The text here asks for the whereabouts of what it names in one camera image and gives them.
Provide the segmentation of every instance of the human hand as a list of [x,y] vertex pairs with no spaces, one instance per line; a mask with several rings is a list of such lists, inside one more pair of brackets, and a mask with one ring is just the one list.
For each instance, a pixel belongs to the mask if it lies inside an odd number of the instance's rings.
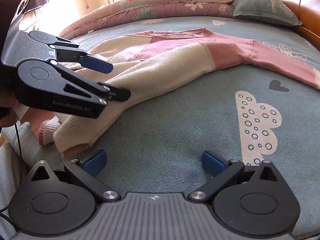
[[18,100],[11,91],[0,89],[0,107],[10,108],[9,114],[2,116],[0,119],[1,127],[10,127],[17,122],[17,115],[12,108],[16,107],[18,103]]

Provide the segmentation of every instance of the bed sheet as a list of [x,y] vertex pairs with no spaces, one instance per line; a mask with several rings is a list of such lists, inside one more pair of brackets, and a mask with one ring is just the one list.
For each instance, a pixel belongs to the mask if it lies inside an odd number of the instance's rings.
[[[82,49],[89,50],[103,40],[124,34],[201,27],[256,39],[320,70],[320,53],[304,38],[285,27],[238,19],[152,19],[102,29],[74,41]],[[276,108],[278,116],[273,116],[275,112],[272,111],[267,113],[268,117],[263,116],[272,118],[275,125],[264,129],[266,120],[263,118],[250,125],[245,116],[239,114],[243,102],[249,103],[253,107],[251,110],[267,105]],[[108,163],[98,179],[121,194],[127,191],[191,192],[210,179],[201,165],[204,150],[244,163],[248,162],[247,153],[254,154],[256,165],[269,159],[300,202],[301,215],[293,233],[303,238],[320,231],[319,125],[319,91],[272,71],[242,64],[206,74],[179,89],[127,109],[93,148],[83,151],[77,158],[104,149]],[[256,144],[246,148],[242,140],[248,132],[258,138]],[[17,149],[14,129],[3,129],[2,133]],[[41,159],[52,165],[63,162],[54,144],[37,145],[29,124],[21,125],[19,133],[24,160],[29,165]],[[269,136],[270,143],[259,143],[264,136]]]

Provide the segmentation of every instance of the headboard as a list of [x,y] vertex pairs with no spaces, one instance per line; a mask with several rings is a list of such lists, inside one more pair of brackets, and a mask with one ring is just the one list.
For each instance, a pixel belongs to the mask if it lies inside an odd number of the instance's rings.
[[298,19],[302,26],[293,30],[320,50],[320,0],[282,0]]

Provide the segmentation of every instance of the pillow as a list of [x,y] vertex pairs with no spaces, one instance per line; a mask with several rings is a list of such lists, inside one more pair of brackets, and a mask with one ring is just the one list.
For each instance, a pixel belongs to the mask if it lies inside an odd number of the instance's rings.
[[280,0],[234,0],[233,16],[244,20],[257,20],[271,24],[296,26],[302,22]]

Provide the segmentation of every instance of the sweater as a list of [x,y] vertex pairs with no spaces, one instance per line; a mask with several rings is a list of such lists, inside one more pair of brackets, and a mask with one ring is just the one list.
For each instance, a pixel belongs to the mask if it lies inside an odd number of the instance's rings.
[[97,119],[55,113],[40,125],[40,144],[55,142],[65,158],[89,148],[121,113],[142,101],[175,90],[206,73],[239,64],[252,64],[320,89],[320,72],[264,44],[213,33],[206,28],[183,32],[141,32],[103,41],[90,53],[114,65],[109,74],[66,67],[95,82],[131,91],[125,102],[111,101]]

